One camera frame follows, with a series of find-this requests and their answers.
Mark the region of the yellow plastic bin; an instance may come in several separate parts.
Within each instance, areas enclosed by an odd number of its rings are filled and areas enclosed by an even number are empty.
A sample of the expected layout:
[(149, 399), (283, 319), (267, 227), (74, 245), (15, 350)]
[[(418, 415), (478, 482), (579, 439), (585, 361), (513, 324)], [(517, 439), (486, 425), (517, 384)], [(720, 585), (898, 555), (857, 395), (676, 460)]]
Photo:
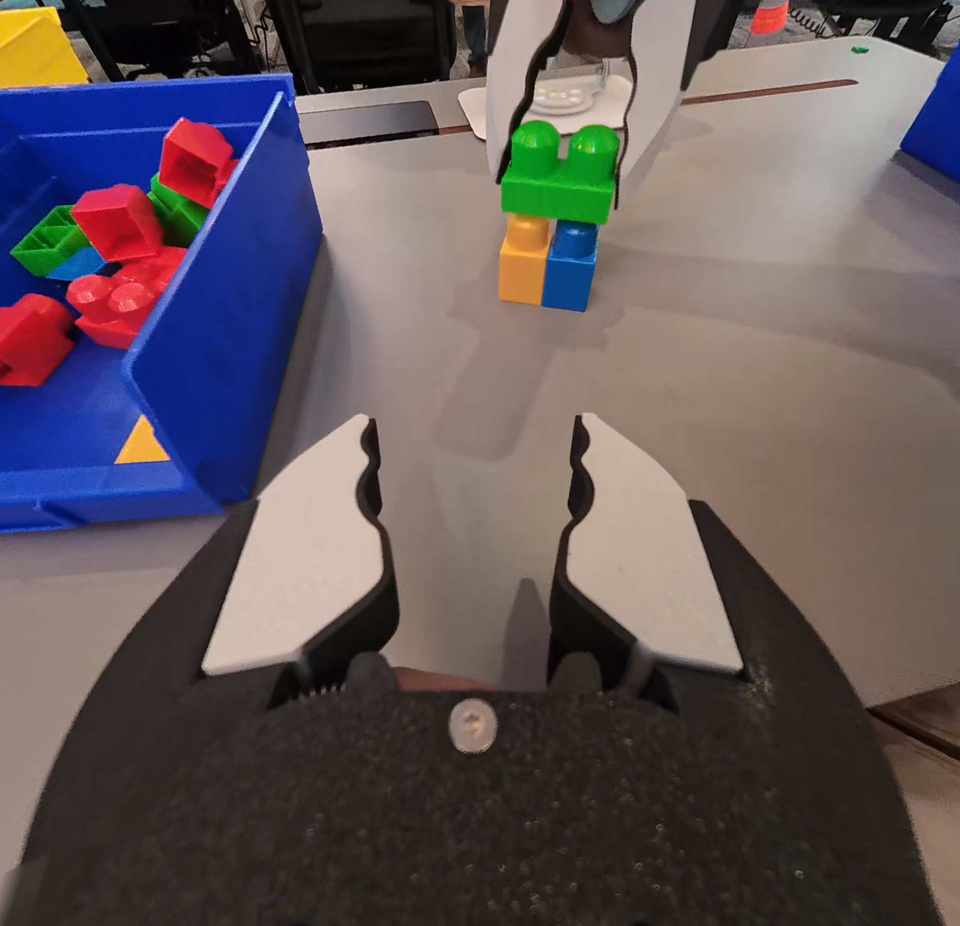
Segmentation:
[(56, 9), (1, 13), (1, 90), (85, 85), (90, 77)]

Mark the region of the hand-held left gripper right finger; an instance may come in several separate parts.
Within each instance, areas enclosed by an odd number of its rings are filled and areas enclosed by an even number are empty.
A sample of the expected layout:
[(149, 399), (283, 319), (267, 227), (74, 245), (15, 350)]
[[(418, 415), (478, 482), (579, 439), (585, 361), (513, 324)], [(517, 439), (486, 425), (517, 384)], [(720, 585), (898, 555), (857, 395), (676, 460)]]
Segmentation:
[(594, 413), (574, 420), (569, 465), (548, 691), (642, 696), (668, 672), (741, 684), (745, 661), (685, 490)]

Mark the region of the person's right hand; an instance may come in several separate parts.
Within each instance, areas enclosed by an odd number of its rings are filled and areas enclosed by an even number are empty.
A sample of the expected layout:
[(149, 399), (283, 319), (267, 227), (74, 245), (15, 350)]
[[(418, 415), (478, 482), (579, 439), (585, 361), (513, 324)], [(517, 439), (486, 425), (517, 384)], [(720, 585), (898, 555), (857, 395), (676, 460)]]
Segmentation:
[(567, 0), (564, 50), (597, 59), (625, 56), (637, 0)]

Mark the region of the pile of mixed blocks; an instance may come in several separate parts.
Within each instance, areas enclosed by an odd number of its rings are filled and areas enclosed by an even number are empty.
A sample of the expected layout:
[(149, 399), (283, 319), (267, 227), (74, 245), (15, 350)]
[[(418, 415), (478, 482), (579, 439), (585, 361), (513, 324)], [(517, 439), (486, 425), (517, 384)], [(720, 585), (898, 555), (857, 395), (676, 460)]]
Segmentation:
[(169, 459), (131, 352), (237, 158), (183, 118), (156, 146), (147, 188), (73, 185), (2, 128), (2, 475)]

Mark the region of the green two-stud block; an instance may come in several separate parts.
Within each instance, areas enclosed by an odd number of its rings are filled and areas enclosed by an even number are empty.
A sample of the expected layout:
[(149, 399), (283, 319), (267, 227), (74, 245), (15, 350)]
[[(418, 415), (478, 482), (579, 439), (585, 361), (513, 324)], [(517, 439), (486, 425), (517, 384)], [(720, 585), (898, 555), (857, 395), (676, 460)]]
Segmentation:
[(523, 123), (510, 141), (510, 164), (500, 181), (503, 212), (604, 225), (617, 191), (618, 134), (587, 125), (560, 154), (561, 135), (543, 120)]

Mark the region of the blue single-stud block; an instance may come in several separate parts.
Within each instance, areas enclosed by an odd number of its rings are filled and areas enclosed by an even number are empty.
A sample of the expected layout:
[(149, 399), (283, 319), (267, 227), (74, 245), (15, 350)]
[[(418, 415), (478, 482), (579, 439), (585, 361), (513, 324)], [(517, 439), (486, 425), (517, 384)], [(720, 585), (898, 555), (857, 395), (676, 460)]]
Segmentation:
[(546, 260), (544, 308), (586, 311), (598, 256), (598, 230), (590, 223), (557, 221)]

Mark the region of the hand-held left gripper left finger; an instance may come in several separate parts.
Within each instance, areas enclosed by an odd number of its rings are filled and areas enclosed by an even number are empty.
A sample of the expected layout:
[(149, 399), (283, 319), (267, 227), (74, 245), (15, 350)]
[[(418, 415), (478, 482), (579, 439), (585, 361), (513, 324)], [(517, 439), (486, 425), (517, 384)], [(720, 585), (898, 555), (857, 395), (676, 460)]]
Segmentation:
[(382, 655), (400, 602), (377, 422), (357, 414), (265, 488), (201, 663), (209, 676), (283, 666), (306, 691), (395, 690)]

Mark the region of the yellow single-stud block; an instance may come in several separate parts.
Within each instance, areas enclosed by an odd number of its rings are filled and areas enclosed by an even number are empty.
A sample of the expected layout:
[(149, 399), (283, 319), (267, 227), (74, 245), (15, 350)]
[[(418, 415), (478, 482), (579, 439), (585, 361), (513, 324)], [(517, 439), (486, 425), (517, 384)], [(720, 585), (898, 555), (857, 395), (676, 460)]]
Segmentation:
[(550, 220), (509, 213), (499, 253), (498, 298), (501, 302), (540, 307), (551, 242)]

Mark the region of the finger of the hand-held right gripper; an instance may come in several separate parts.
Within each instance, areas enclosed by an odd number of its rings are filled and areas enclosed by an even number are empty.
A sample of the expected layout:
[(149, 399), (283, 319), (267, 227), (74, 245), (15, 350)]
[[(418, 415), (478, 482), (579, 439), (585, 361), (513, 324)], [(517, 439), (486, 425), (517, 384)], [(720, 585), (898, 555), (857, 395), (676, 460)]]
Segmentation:
[(538, 71), (555, 44), (566, 0), (489, 0), (486, 38), (486, 155), (500, 183), (511, 137), (532, 102)]
[(682, 79), (697, 0), (639, 0), (630, 27), (632, 90), (616, 170), (614, 207), (642, 185), (683, 95)]

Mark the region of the black mesh office chair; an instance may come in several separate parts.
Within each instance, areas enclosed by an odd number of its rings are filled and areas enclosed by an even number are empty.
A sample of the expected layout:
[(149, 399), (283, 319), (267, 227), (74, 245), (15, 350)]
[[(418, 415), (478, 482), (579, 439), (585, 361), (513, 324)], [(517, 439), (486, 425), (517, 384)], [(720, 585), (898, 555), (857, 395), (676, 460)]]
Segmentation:
[(298, 94), (448, 81), (448, 0), (265, 0)]

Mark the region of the flat table hatch cover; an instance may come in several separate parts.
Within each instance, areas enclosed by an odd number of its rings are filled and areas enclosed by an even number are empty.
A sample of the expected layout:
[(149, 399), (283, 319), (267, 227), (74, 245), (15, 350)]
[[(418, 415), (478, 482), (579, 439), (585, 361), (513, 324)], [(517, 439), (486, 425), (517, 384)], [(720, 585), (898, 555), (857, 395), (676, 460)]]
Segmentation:
[(299, 127), (309, 151), (440, 134), (430, 104), (422, 100), (302, 113)]

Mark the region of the blue plastic bin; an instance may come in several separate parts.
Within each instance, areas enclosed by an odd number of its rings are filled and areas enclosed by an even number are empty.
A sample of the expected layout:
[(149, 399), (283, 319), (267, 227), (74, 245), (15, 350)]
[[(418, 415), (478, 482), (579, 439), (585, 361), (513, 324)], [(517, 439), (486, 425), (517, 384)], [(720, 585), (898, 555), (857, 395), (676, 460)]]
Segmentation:
[(959, 49), (945, 63), (900, 150), (959, 182)]
[(182, 118), (234, 172), (127, 350), (75, 343), (38, 387), (2, 369), (3, 533), (216, 515), (248, 499), (323, 226), (290, 75), (2, 92), (2, 327), (25, 297), (79, 319), (14, 256), (84, 194), (149, 188)]

